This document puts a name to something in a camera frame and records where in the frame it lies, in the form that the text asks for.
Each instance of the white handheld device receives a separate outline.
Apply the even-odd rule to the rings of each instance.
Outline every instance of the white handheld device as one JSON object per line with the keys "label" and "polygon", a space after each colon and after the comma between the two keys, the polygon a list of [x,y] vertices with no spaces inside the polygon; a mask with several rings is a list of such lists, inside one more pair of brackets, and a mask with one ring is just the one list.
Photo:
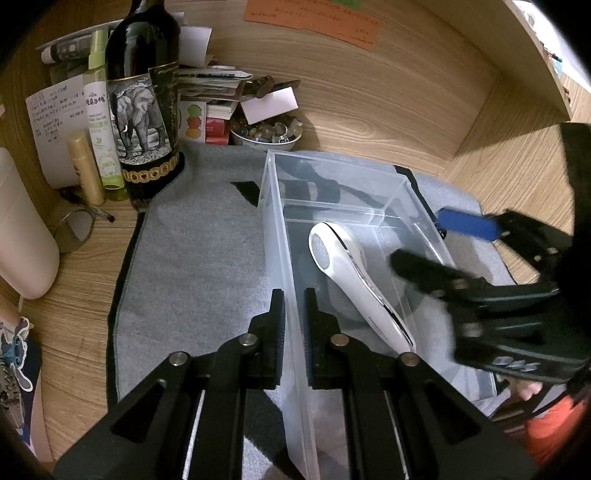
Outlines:
{"label": "white handheld device", "polygon": [[350,298],[370,327],[396,353],[414,352],[414,338],[363,267],[350,233],[336,223],[312,227],[308,246],[314,262]]}

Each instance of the red box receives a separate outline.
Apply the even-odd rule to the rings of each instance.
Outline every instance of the red box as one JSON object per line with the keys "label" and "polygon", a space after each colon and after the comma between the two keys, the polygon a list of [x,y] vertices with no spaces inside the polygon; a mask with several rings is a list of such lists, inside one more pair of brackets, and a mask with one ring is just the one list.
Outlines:
{"label": "red box", "polygon": [[228,145],[230,140],[230,122],[222,120],[226,122],[226,128],[224,128],[223,135],[218,137],[213,137],[207,133],[205,130],[205,143],[213,144],[213,145]]}
{"label": "red box", "polygon": [[227,123],[228,120],[207,117],[205,119],[205,137],[223,137]]}

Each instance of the gold pattern band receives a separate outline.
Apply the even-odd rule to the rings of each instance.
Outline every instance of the gold pattern band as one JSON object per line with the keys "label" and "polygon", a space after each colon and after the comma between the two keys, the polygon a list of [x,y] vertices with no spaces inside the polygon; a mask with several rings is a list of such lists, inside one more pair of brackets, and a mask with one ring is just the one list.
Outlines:
{"label": "gold pattern band", "polygon": [[169,172],[173,171],[177,165],[178,159],[175,155],[159,167],[141,171],[127,171],[122,168],[121,172],[123,173],[125,181],[130,181],[131,183],[148,183],[151,180],[158,180],[160,177],[165,177]]}

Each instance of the dark glass bottle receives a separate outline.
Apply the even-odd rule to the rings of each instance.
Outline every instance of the dark glass bottle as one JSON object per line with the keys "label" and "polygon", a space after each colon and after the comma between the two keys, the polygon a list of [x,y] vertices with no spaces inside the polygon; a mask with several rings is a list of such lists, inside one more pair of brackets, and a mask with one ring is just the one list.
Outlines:
{"label": "dark glass bottle", "polygon": [[184,167],[177,133],[179,35],[164,0],[133,0],[105,51],[113,136],[136,208]]}

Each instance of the white bowl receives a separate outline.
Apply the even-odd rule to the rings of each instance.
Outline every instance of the white bowl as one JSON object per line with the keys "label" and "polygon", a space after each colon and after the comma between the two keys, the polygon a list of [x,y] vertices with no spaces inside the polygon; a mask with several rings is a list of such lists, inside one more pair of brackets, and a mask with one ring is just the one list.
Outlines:
{"label": "white bowl", "polygon": [[249,147],[254,148],[255,150],[269,150],[270,148],[272,148],[273,150],[291,150],[292,148],[294,148],[294,145],[296,144],[296,142],[301,138],[301,135],[300,135],[299,137],[293,139],[291,142],[264,143],[264,142],[255,142],[254,140],[251,140],[250,138],[241,137],[237,133],[234,133],[232,130],[230,130],[230,133],[234,137],[234,143],[236,145],[248,145]]}

